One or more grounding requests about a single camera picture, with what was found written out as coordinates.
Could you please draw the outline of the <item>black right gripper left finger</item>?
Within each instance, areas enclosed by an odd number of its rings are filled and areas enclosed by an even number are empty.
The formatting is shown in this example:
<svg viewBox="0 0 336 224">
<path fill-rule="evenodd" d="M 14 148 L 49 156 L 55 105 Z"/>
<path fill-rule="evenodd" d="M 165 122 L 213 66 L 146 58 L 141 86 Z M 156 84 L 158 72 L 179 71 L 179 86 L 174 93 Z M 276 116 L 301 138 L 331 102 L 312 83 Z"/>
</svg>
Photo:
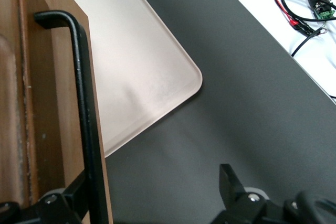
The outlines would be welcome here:
<svg viewBox="0 0 336 224">
<path fill-rule="evenodd" d="M 39 200 L 40 223 L 83 223 L 88 211 L 84 172 L 64 190 L 55 189 Z"/>
</svg>

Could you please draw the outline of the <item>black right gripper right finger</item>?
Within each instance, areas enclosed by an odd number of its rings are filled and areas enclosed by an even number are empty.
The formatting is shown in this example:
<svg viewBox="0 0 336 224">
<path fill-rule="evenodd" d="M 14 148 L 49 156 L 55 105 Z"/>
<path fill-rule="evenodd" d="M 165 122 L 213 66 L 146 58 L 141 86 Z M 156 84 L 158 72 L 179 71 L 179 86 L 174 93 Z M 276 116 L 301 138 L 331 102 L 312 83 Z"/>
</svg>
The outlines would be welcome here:
<svg viewBox="0 0 336 224">
<path fill-rule="evenodd" d="M 261 218 L 267 213 L 266 199 L 256 192 L 247 192 L 229 164 L 219 166 L 219 193 L 230 217 Z"/>
</svg>

